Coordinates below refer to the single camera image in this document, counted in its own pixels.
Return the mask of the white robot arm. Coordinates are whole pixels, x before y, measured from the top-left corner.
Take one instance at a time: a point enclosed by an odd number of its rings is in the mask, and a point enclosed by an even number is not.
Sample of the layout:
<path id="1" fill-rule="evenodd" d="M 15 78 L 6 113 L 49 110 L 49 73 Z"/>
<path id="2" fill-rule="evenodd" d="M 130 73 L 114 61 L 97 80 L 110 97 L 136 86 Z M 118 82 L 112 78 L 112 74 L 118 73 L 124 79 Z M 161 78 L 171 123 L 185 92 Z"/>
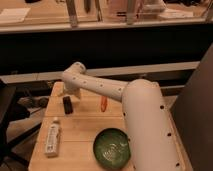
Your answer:
<path id="1" fill-rule="evenodd" d="M 85 72 L 81 62 L 67 68 L 62 73 L 65 91 L 73 94 L 82 88 L 122 104 L 135 171 L 184 171 L 158 83 L 97 78 Z"/>

